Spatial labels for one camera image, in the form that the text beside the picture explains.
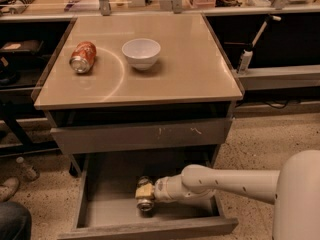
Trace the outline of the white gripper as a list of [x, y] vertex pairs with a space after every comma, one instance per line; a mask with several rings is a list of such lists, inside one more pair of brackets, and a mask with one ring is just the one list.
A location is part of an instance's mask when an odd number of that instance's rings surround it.
[[136, 189], [136, 199], [153, 199], [157, 202], [175, 202], [185, 198], [187, 189], [182, 183], [180, 175], [163, 177], [152, 184], [142, 185]]

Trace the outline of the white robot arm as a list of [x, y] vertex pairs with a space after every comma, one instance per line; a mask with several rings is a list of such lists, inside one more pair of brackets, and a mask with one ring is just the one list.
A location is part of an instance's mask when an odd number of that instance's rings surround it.
[[208, 199], [216, 190], [274, 206], [272, 240], [319, 240], [320, 151], [291, 156], [279, 170], [226, 170], [188, 165], [180, 174], [153, 182], [139, 179], [137, 208], [156, 202]]

